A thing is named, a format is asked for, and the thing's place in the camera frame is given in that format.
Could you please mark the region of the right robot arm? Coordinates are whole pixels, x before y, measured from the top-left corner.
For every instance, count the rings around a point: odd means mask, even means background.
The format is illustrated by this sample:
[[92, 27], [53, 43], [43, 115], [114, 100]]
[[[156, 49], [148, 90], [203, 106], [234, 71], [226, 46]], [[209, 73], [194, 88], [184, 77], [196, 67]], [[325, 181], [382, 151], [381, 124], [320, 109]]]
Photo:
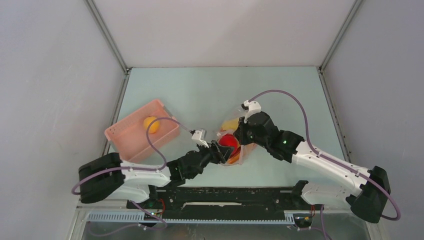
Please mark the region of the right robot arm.
[[308, 180], [300, 180], [291, 194], [291, 204], [297, 209], [310, 205], [348, 207], [360, 219], [377, 224], [382, 218], [391, 187], [387, 171], [350, 164], [328, 155], [304, 137], [280, 130], [263, 112], [242, 116], [234, 132], [241, 145], [256, 144], [273, 158], [303, 166], [338, 183], [338, 188], [325, 188]]

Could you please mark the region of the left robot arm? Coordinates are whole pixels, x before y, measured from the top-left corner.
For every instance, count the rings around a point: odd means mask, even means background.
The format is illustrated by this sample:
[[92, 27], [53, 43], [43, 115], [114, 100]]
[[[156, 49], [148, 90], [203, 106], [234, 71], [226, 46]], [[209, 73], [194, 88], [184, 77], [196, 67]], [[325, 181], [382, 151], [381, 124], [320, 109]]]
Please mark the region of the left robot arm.
[[176, 188], [201, 175], [208, 164], [224, 164], [234, 147], [213, 140], [208, 147], [198, 146], [184, 156], [162, 165], [144, 165], [122, 160], [108, 153], [79, 167], [79, 182], [72, 188], [83, 204], [105, 199], [129, 200], [153, 208], [158, 202], [155, 187]]

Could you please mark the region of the fake orange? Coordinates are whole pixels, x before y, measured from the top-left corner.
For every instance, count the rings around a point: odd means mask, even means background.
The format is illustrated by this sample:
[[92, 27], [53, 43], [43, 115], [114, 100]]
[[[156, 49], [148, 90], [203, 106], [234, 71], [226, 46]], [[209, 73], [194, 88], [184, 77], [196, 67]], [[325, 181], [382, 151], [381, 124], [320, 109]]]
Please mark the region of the fake orange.
[[148, 116], [142, 123], [148, 134], [155, 134], [161, 127], [161, 123], [157, 120], [156, 116]]

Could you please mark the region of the fake red apple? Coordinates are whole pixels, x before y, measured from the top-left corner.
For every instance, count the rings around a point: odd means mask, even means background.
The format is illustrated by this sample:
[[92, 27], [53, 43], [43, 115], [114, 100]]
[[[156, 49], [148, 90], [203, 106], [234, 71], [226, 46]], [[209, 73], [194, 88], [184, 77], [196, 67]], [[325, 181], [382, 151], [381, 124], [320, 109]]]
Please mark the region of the fake red apple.
[[232, 134], [225, 134], [219, 140], [218, 143], [221, 146], [233, 147], [232, 154], [236, 153], [239, 148], [238, 140]]

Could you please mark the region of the clear zip top bag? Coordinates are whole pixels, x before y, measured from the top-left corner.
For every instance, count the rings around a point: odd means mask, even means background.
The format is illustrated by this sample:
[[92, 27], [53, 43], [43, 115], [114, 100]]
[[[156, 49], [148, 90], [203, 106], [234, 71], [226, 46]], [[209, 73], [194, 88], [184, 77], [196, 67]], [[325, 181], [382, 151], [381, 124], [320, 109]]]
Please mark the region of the clear zip top bag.
[[245, 112], [241, 106], [234, 107], [227, 113], [216, 133], [221, 146], [233, 148], [230, 157], [223, 163], [224, 166], [242, 165], [257, 146], [254, 143], [241, 145], [234, 135], [239, 126], [239, 118], [243, 117]]

